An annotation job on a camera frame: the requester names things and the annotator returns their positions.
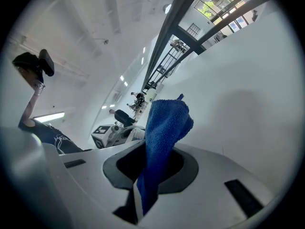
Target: blue towel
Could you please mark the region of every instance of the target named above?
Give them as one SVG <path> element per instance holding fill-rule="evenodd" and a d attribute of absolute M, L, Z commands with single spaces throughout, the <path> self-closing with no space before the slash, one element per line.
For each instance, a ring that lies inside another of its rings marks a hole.
<path fill-rule="evenodd" d="M 146 165 L 138 177 L 145 215 L 158 198 L 158 186 L 166 175 L 168 160 L 174 144 L 192 129 L 189 108 L 181 101 L 157 100 L 152 103 L 145 130 Z"/>

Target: light fixture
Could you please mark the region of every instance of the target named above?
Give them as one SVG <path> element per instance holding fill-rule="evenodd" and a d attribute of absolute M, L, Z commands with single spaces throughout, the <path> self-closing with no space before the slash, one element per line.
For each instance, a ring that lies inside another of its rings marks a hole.
<path fill-rule="evenodd" d="M 43 122 L 47 122 L 50 120 L 63 118 L 64 116 L 65 116 L 65 112 L 60 112 L 60 113 L 56 113 L 56 114 L 47 114 L 44 116 L 34 117 L 33 119 L 43 123 Z"/>
<path fill-rule="evenodd" d="M 163 6 L 163 11 L 164 11 L 165 14 L 167 14 L 169 12 L 171 6 L 172 6 L 171 4 L 165 4 Z"/>

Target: ceiling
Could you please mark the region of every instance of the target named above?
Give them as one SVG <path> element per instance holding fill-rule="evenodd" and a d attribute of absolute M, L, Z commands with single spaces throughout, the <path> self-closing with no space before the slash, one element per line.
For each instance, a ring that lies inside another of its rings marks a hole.
<path fill-rule="evenodd" d="M 13 59 L 23 52 L 38 55 L 45 48 L 55 63 L 56 73 L 44 77 L 46 89 L 33 115 L 65 111 L 57 127 L 85 146 L 120 76 L 126 73 L 132 82 L 140 70 L 143 47 L 159 33 L 166 16 L 162 7 L 171 2 L 32 0 L 8 37 L 6 53 Z"/>

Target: railing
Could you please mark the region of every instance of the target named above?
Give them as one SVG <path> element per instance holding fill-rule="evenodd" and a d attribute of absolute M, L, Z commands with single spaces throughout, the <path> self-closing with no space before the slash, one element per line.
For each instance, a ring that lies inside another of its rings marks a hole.
<path fill-rule="evenodd" d="M 196 40 L 193 36 L 191 36 L 187 31 L 185 31 L 183 28 L 181 28 L 178 23 L 188 10 L 189 6 L 191 5 L 192 1 L 190 0 L 181 0 L 180 5 L 184 4 L 187 6 L 187 8 L 184 8 L 183 10 L 179 11 L 180 8 L 175 8 L 174 3 L 177 2 L 177 0 L 174 0 L 172 8 L 173 10 L 169 12 L 168 17 L 171 17 L 171 23 L 169 23 L 169 20 L 166 18 L 164 21 L 164 24 L 161 28 L 161 32 L 159 34 L 156 46 L 152 53 L 152 58 L 149 62 L 149 66 L 147 69 L 147 73 L 143 82 L 142 91 L 149 88 L 155 88 L 158 84 L 158 82 L 163 81 L 165 77 L 168 76 L 168 73 L 171 72 L 177 65 L 184 60 L 188 55 L 190 55 L 192 52 L 197 53 L 198 55 L 203 53 L 205 51 L 205 48 L 202 46 L 204 42 L 206 42 L 208 39 L 213 37 L 217 32 L 222 30 L 225 26 L 229 25 L 232 21 L 236 20 L 237 18 L 243 16 L 248 11 L 256 8 L 257 6 L 267 2 L 269 0 L 249 0 L 246 4 L 239 7 L 236 11 L 228 15 L 226 18 L 224 18 L 222 21 L 220 21 L 217 25 L 215 25 L 212 29 L 210 29 L 203 37 L 201 37 L 199 40 Z M 168 42 L 171 35 L 177 36 L 179 39 L 181 39 L 186 45 L 188 45 L 189 49 L 183 53 L 177 60 L 166 69 L 166 71 L 156 80 L 153 81 L 152 84 L 149 84 L 149 80 L 152 77 L 152 72 L 157 64 L 157 61 L 159 60 L 161 53 L 163 52 L 166 43 Z"/>

